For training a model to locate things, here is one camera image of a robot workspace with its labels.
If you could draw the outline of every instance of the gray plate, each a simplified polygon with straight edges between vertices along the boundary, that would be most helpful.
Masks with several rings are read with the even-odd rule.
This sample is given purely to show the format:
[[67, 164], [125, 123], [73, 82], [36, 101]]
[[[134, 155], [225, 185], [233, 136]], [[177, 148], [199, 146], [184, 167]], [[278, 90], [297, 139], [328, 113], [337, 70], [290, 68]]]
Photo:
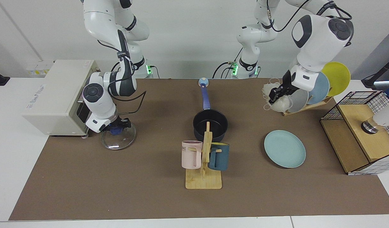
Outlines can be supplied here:
[[287, 110], [288, 112], [300, 111], [308, 101], [308, 92], [302, 89], [296, 90], [292, 95], [289, 96], [293, 103], [293, 106]]

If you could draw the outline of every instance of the mug handle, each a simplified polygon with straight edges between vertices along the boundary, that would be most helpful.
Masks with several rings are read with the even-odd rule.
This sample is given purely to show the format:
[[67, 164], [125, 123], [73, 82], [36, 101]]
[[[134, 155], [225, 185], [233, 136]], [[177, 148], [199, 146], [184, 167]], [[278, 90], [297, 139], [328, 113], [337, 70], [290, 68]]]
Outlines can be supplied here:
[[213, 167], [214, 169], [216, 168], [216, 155], [217, 152], [216, 152], [216, 149], [211, 149], [211, 153], [210, 153], [210, 165], [211, 167]]
[[201, 167], [201, 148], [199, 148], [197, 146], [196, 147], [190, 147], [190, 149], [192, 149], [192, 148], [196, 149], [196, 159], [193, 162], [193, 166], [194, 166], [195, 169], [198, 169], [198, 168]]

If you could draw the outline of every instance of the dark teal mug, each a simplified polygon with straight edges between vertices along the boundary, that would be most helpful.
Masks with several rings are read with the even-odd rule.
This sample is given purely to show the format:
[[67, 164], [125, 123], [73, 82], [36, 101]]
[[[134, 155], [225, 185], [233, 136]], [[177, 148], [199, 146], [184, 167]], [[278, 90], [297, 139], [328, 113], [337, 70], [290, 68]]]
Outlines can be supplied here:
[[225, 171], [228, 169], [230, 145], [220, 142], [211, 143], [209, 168], [212, 170]]

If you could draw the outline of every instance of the light blue plate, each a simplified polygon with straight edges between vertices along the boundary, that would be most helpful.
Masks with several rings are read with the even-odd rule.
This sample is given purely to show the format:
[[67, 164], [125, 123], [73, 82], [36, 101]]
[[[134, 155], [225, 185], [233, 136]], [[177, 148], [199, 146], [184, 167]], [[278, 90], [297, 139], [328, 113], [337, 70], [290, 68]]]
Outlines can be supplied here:
[[266, 136], [264, 147], [269, 158], [285, 168], [301, 166], [306, 159], [303, 143], [288, 131], [272, 131]]
[[325, 99], [329, 92], [329, 81], [328, 78], [322, 72], [319, 73], [317, 77], [316, 84], [314, 85], [314, 89], [308, 93], [308, 96], [313, 96], [307, 104], [314, 105], [320, 103]]

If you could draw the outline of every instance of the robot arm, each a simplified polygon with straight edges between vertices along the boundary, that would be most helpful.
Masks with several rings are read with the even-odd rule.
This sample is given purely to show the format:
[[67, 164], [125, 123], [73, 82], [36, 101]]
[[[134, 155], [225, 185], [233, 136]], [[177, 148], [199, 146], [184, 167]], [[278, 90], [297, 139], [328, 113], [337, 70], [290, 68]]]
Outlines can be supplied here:
[[[274, 40], [277, 28], [274, 14], [280, 0], [257, 0], [254, 16], [258, 24], [241, 28], [237, 40], [243, 46], [236, 78], [250, 78], [257, 68], [260, 50], [255, 45]], [[308, 10], [314, 15], [302, 17], [293, 27], [292, 37], [300, 53], [283, 76], [283, 84], [270, 94], [273, 104], [284, 95], [291, 95], [301, 88], [311, 91], [319, 71], [331, 61], [343, 47], [350, 44], [353, 25], [342, 18], [333, 1], [286, 0], [292, 6]]]
[[[300, 0], [286, 0], [300, 6]], [[333, 1], [312, 0], [302, 8], [319, 15], [305, 15], [293, 27], [292, 37], [300, 53], [290, 69], [283, 76], [283, 84], [271, 90], [269, 102], [273, 104], [284, 95], [291, 95], [298, 89], [311, 91], [319, 71], [350, 44], [353, 25], [340, 17]]]
[[93, 73], [83, 89], [84, 102], [92, 112], [86, 125], [99, 133], [119, 120], [109, 92], [130, 96], [137, 88], [136, 75], [144, 71], [146, 76], [145, 58], [134, 41], [147, 39], [149, 29], [130, 11], [130, 0], [81, 1], [87, 31], [102, 45], [117, 51], [121, 67], [120, 71]]
[[[280, 0], [270, 0], [270, 13], [273, 16]], [[254, 75], [258, 63], [259, 54], [261, 53], [257, 43], [265, 43], [276, 39], [277, 32], [270, 29], [266, 0], [258, 0], [254, 12], [257, 24], [246, 25], [241, 28], [237, 35], [237, 40], [242, 44], [243, 50], [239, 58], [238, 69], [235, 77], [240, 79], [250, 78]]]

